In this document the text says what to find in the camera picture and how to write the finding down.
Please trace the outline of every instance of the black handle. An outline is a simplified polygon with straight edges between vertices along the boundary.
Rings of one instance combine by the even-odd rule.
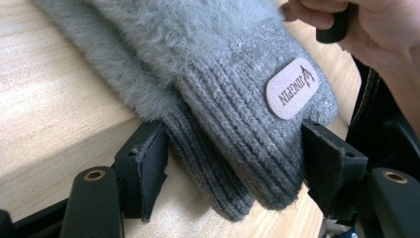
[[[342,40],[347,33],[349,8],[344,12],[334,14],[334,24],[327,30],[316,30],[316,40],[320,43],[331,44]]]

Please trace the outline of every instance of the knitted glove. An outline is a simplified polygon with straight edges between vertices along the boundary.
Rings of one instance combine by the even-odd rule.
[[[273,1],[89,2],[124,34],[158,83],[182,95],[263,206],[283,209],[297,197],[304,175],[301,121],[327,124],[337,105],[320,68],[281,26]],[[302,59],[307,64],[299,67]],[[273,81],[283,83],[300,69],[282,92],[266,96],[275,93],[277,87],[267,86],[278,72]],[[296,96],[311,80],[319,83],[315,95]],[[279,118],[284,111],[276,107],[288,102],[287,116]]]
[[[162,120],[167,134],[200,190],[225,218],[246,216],[254,199],[219,150],[207,138],[188,106],[173,91],[158,86],[95,9],[80,1],[36,0],[98,73],[146,120]]]

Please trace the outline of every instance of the metal ring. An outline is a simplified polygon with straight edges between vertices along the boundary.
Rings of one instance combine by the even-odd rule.
[[[395,181],[398,183],[408,183],[407,178],[394,172],[383,172],[383,176],[391,181]]]
[[[102,179],[105,176],[105,172],[101,170],[91,171],[84,175],[84,179],[87,181],[94,181]]]

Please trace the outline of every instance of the leather label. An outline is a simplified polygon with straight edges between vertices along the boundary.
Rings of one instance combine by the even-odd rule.
[[[319,78],[313,66],[297,58],[266,85],[269,108],[281,119],[293,118],[315,94]]]

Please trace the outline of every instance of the black plastic bracket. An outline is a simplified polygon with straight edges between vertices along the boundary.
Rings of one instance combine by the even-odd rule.
[[[0,237],[15,238],[15,228],[9,212],[0,210]]]
[[[419,237],[420,183],[415,178],[392,169],[373,169],[367,191],[385,237]]]
[[[302,143],[309,195],[326,217],[351,220],[355,211],[341,190],[363,179],[368,158],[310,120],[302,122]]]
[[[115,172],[121,189],[125,218],[149,222],[166,174],[167,143],[165,126],[145,123],[115,156]]]

